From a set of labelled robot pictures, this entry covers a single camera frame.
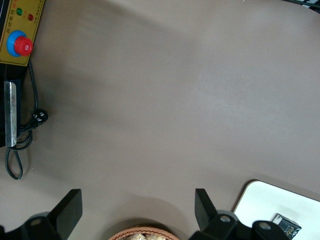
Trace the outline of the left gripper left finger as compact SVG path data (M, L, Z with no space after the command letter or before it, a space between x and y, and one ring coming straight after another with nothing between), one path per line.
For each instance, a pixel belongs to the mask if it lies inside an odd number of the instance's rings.
M47 214L26 221L21 230L24 240L66 240L83 215L82 191L70 190Z

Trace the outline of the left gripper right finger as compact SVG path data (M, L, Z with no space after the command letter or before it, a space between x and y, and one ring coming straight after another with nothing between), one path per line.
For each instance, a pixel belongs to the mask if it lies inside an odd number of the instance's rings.
M249 240L250 228L227 210L217 210L203 188L195 190L194 215L199 227L191 240Z

